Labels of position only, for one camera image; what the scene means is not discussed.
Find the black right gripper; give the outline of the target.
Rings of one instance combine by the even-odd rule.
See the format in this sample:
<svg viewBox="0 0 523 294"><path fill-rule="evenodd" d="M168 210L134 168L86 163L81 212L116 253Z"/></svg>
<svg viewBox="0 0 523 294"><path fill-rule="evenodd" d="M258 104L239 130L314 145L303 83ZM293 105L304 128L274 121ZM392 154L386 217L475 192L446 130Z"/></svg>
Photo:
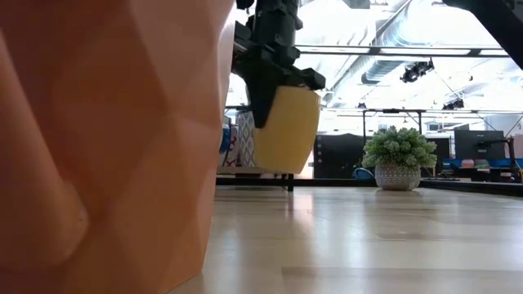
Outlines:
<svg viewBox="0 0 523 294"><path fill-rule="evenodd" d="M236 0L236 7L252 7L254 13L245 24L235 24L232 73L244 80L255 128L263 128L278 86L323 89L326 79L294 65L301 55L295 46L296 32L303 27L299 0Z"/></svg>

